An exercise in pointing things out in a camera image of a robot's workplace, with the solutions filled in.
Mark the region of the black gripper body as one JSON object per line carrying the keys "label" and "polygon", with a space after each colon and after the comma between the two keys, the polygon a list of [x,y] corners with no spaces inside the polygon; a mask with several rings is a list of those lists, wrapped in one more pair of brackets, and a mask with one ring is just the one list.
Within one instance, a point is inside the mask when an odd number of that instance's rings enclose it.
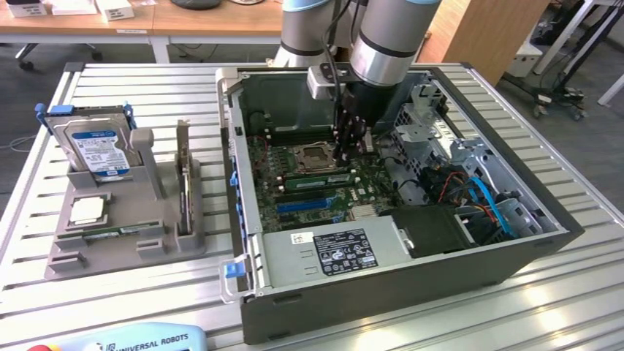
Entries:
{"label": "black gripper body", "polygon": [[397,86],[375,86],[366,82],[349,83],[342,97],[342,110],[374,127],[386,115]]}

